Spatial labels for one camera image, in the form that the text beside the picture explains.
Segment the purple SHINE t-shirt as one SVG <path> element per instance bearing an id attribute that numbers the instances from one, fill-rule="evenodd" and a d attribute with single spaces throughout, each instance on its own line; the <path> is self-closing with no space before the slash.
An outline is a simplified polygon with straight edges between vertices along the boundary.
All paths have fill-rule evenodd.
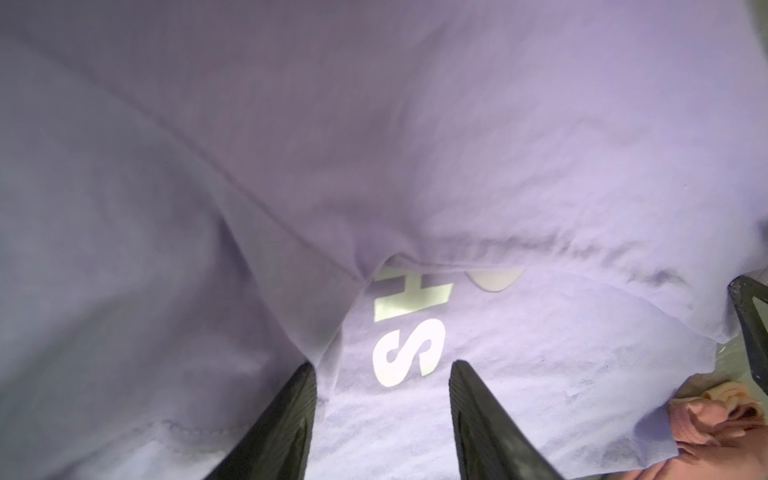
<path id="1" fill-rule="evenodd" d="M 5 1 L 1 475 L 202 479 L 304 363 L 311 479 L 455 479 L 467 360 L 564 476 L 767 265 L 749 1 Z"/>

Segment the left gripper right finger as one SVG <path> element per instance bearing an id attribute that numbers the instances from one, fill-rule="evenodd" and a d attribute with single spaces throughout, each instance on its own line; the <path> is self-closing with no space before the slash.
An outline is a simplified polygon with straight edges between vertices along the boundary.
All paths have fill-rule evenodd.
<path id="1" fill-rule="evenodd" d="M 469 362 L 452 364 L 449 396 L 461 479 L 562 480 Z"/>

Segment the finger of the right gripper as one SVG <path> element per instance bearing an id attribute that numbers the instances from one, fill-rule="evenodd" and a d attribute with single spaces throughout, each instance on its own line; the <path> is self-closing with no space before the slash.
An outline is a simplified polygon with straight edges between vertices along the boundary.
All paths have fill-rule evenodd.
<path id="1" fill-rule="evenodd" d="M 751 378 L 767 394 L 767 286 L 741 275 L 730 282 L 728 293 L 739 320 Z"/>

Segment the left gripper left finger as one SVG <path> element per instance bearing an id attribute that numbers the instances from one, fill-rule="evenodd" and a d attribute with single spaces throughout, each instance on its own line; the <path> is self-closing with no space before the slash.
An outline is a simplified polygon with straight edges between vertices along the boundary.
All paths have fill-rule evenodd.
<path id="1" fill-rule="evenodd" d="M 316 405 L 316 373 L 306 362 L 206 479 L 303 480 Z"/>

